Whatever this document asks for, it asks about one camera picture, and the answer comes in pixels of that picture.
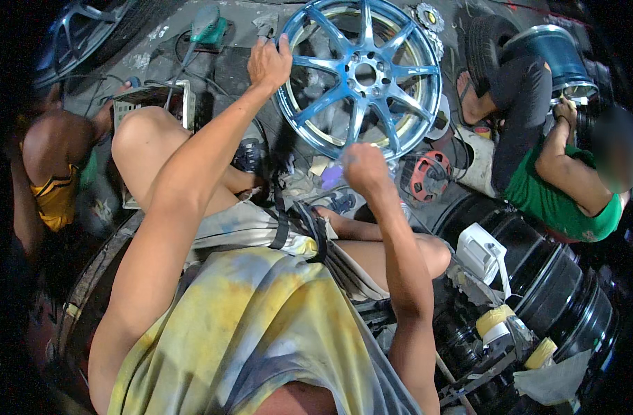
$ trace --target wheel center hole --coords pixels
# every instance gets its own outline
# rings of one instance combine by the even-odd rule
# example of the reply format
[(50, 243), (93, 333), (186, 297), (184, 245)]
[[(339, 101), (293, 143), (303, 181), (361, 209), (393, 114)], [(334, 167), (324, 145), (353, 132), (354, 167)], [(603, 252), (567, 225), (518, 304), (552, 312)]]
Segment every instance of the wheel center hole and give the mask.
[(362, 86), (370, 86), (376, 82), (376, 71), (370, 64), (362, 63), (355, 69), (355, 80)]

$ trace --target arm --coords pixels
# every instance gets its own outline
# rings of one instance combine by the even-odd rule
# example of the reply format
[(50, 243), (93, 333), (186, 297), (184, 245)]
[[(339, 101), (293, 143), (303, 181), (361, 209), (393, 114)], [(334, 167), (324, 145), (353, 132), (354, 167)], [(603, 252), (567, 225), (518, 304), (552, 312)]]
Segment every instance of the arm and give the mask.
[(155, 193), (114, 278), (109, 307), (89, 359), (90, 394), (105, 413), (122, 361), (169, 308), (189, 247), (217, 182), (254, 115), (288, 79), (286, 38), (252, 49), (252, 85), (227, 110), (182, 145), (158, 173)]
[(401, 210), (383, 154), (368, 144), (351, 145), (345, 176), (378, 220), (386, 252), (386, 274), (397, 332), (389, 360), (426, 414), (440, 411), (434, 384), (436, 346), (432, 331), (432, 276)]
[(544, 181), (561, 189), (583, 209), (595, 216), (609, 203), (612, 193), (604, 187), (598, 173), (584, 162), (565, 154), (565, 144), (574, 134), (577, 111), (565, 100), (554, 107), (556, 126), (544, 140), (536, 160), (536, 172)]
[(30, 180), (24, 169), (24, 160), (18, 141), (12, 140), (6, 153), (10, 158), (12, 173), (14, 234), (21, 241), (26, 258), (31, 264), (34, 264), (44, 233), (42, 219), (39, 217), (35, 197), (30, 191)]

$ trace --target black rim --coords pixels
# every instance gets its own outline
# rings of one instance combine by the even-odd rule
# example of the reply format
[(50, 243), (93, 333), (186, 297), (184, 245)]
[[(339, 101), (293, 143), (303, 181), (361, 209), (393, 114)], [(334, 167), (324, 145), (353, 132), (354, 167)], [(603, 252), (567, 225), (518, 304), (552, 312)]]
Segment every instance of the black rim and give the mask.
[(72, 1), (47, 31), (34, 86), (45, 87), (69, 74), (105, 42), (133, 0)]

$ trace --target black pants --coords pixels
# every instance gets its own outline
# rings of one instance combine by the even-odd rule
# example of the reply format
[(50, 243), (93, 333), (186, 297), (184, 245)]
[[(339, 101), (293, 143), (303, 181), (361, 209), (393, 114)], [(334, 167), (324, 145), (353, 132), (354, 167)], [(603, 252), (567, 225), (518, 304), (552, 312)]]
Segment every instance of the black pants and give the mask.
[(505, 119), (492, 166), (492, 186), (502, 193), (523, 156), (542, 137), (551, 100), (551, 72), (542, 58), (521, 56), (504, 63), (490, 84), (492, 101)]

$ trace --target gray shorts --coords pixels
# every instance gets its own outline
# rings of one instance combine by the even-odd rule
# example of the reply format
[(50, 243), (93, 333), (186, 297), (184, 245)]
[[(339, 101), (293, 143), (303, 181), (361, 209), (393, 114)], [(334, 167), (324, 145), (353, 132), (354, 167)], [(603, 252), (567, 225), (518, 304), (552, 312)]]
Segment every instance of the gray shorts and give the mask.
[[(270, 246), (277, 233), (277, 211), (263, 209), (249, 200), (240, 201), (225, 211), (204, 218), (199, 225), (186, 266), (203, 261), (212, 249), (220, 246)], [(324, 261), (339, 288), (354, 301), (384, 299), (390, 294), (380, 288), (360, 265), (334, 240), (337, 234), (326, 221), (328, 251)], [(288, 237), (281, 251), (292, 256), (313, 258), (316, 241), (295, 225), (289, 225)]]

